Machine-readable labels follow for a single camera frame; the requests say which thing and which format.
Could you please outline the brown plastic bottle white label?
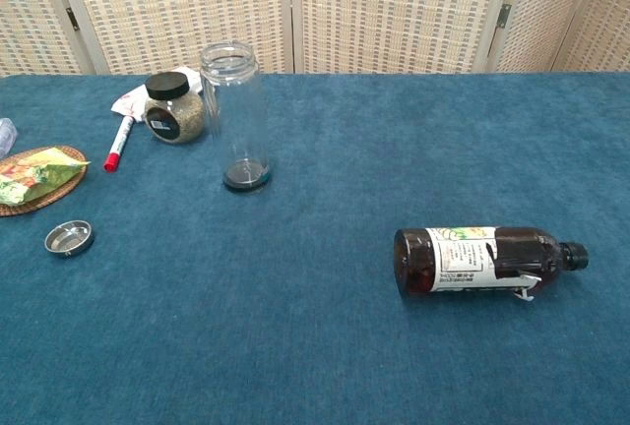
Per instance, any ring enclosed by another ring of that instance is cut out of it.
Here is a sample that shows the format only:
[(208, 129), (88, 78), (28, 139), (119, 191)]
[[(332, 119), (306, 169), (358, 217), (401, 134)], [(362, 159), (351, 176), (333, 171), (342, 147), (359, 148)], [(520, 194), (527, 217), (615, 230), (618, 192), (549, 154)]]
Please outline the brown plastic bottle white label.
[(561, 273), (588, 263), (583, 244), (534, 227), (403, 228), (394, 238), (394, 274), (404, 296), (504, 290), (532, 301)]

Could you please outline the round woven rattan coaster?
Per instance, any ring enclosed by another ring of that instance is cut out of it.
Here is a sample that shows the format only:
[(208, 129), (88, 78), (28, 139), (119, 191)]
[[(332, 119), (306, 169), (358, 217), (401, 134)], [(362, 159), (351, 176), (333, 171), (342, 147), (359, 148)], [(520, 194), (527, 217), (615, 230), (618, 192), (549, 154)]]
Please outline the round woven rattan coaster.
[[(80, 155), (85, 157), (80, 151), (78, 150), (76, 151)], [(9, 207), (6, 205), (0, 205), (0, 217), (31, 213), (60, 200), (61, 198), (68, 195), (82, 181), (87, 171), (88, 169), (83, 174), (76, 176), (71, 181), (64, 184), (58, 190), (51, 192), (44, 197), (33, 200), (30, 203), (27, 203), (18, 207)]]

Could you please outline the white marker red cap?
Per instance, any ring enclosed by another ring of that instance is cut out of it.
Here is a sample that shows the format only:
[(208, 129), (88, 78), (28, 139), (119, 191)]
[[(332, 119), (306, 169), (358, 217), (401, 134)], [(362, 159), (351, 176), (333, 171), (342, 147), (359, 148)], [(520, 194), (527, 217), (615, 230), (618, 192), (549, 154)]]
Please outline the white marker red cap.
[(113, 173), (117, 170), (121, 155), (133, 125), (134, 118), (132, 116), (123, 117), (112, 146), (103, 164), (103, 169), (106, 172)]

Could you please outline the green yellow snack packet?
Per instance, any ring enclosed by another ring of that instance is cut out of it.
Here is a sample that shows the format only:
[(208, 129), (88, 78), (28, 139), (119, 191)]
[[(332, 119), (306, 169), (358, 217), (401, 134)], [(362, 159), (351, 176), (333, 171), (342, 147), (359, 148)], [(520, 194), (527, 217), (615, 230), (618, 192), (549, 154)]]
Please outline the green yellow snack packet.
[(18, 207), (83, 174), (89, 162), (71, 147), (22, 152), (0, 161), (0, 205)]

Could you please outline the clear crumpled plastic bag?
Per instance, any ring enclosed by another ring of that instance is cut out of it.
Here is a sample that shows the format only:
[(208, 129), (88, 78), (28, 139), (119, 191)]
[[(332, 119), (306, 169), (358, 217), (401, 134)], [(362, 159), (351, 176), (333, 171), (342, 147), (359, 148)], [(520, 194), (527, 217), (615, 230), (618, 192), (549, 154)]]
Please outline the clear crumpled plastic bag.
[(0, 160), (6, 158), (18, 137), (18, 131), (10, 118), (0, 118)]

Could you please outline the woven folding screen panel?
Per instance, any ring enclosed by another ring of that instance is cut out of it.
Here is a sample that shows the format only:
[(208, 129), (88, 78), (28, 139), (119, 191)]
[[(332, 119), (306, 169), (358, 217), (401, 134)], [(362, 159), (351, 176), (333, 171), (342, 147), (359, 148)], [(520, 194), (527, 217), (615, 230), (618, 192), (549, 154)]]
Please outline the woven folding screen panel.
[(265, 73), (293, 70), (289, 0), (68, 0), (87, 70), (100, 75), (196, 68), (212, 43), (250, 44)]
[(67, 7), (69, 0), (0, 0), (0, 78), (95, 72)]
[(581, 0), (501, 0), (512, 5), (504, 29), (495, 26), (486, 70), (549, 72)]
[(482, 73), (501, 2), (291, 0), (293, 67), (297, 73)]
[(581, 0), (552, 69), (630, 72), (630, 0)]

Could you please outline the white paper packet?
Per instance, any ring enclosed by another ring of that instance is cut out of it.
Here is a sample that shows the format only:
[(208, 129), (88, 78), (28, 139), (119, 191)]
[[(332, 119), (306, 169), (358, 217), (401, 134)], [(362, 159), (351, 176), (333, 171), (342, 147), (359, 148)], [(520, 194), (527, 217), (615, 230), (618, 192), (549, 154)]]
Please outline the white paper packet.
[[(190, 91), (200, 93), (202, 91), (201, 76), (196, 70), (187, 66), (179, 66), (173, 72), (184, 74), (188, 80)], [(112, 105), (111, 110), (123, 116), (130, 116), (136, 122), (144, 121), (145, 104), (149, 99), (145, 85), (140, 85), (120, 96)]]

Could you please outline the tall clear glass jar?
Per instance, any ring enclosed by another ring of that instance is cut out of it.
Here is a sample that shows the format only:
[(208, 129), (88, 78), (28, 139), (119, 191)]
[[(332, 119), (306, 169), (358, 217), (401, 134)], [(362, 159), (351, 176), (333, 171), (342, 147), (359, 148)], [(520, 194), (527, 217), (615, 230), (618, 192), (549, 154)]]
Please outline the tall clear glass jar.
[(200, 77), (223, 184), (250, 191), (270, 175), (267, 101), (253, 48), (236, 40), (204, 47)]

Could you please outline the glass seed jar black lid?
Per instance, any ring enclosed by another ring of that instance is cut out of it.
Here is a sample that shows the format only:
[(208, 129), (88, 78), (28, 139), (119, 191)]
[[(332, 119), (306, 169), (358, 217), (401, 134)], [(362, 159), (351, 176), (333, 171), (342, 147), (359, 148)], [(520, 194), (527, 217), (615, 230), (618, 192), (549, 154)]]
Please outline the glass seed jar black lid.
[(197, 139), (204, 130), (202, 99), (191, 90), (181, 72), (162, 72), (145, 81), (148, 99), (144, 121), (150, 132), (168, 144), (185, 144)]

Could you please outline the blue tablecloth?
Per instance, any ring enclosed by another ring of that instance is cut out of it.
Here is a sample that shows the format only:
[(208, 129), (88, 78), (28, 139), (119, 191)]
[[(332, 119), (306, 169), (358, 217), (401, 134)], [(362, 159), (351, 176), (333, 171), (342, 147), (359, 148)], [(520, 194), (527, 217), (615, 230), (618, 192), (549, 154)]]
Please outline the blue tablecloth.
[[(89, 160), (0, 217), (0, 425), (630, 425), (630, 73), (267, 75), (273, 174), (110, 109), (139, 76), (0, 78), (25, 151)], [(60, 258), (44, 239), (85, 220)], [(534, 226), (586, 269), (404, 299), (404, 227)]]

